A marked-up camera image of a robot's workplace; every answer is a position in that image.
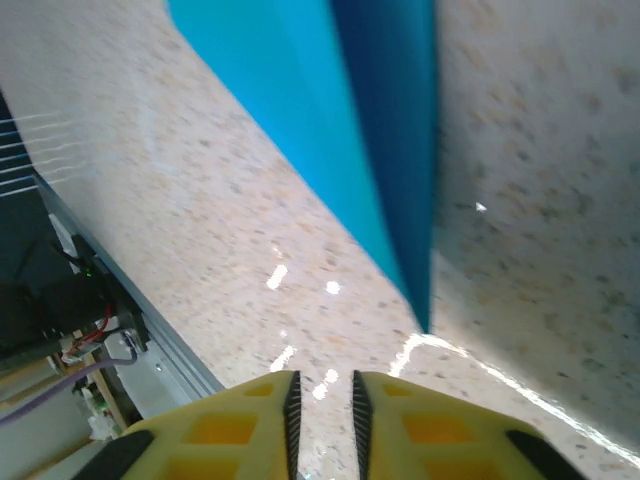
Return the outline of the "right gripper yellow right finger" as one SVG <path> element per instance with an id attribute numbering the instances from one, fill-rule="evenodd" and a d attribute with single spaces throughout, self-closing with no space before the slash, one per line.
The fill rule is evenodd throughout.
<path id="1" fill-rule="evenodd" d="M 373 371 L 354 371 L 362 479 L 581 479 L 534 426 Z"/>

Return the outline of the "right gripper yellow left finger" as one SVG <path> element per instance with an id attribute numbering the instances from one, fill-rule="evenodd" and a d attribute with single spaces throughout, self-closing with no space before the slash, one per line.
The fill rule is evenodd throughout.
<path id="1" fill-rule="evenodd" d="M 82 469 L 85 479 L 295 479 L 297 371 L 278 371 L 142 420 Z"/>

